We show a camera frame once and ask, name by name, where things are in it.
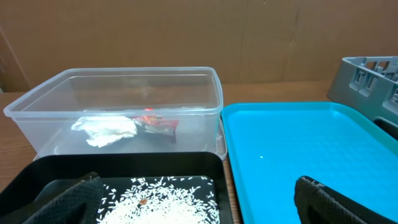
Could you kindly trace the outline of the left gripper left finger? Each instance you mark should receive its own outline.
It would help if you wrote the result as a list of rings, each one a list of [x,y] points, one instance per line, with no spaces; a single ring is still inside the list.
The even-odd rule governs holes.
[[[103,192],[101,177],[90,172],[53,190],[46,197],[2,216],[1,223],[95,223]]]

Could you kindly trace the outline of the red snack wrapper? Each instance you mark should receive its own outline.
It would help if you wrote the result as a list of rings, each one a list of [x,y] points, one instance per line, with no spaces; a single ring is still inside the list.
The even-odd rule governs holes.
[[[179,120],[165,119],[163,116],[153,113],[153,108],[145,108],[144,111],[149,114],[145,116],[130,116],[134,121],[137,129],[141,133],[159,134],[163,137],[168,137],[172,144],[177,142],[176,130]]]

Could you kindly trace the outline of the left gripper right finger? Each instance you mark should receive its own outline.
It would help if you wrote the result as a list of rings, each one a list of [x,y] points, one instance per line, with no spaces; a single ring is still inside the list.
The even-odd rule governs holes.
[[[397,224],[306,175],[296,180],[294,204],[302,224]]]

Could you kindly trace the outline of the white tissue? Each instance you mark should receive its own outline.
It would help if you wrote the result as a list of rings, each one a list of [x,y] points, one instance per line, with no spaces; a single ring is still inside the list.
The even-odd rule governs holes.
[[[88,135],[86,142],[98,148],[137,135],[135,122],[125,116],[81,117],[71,126],[71,130],[84,131]]]

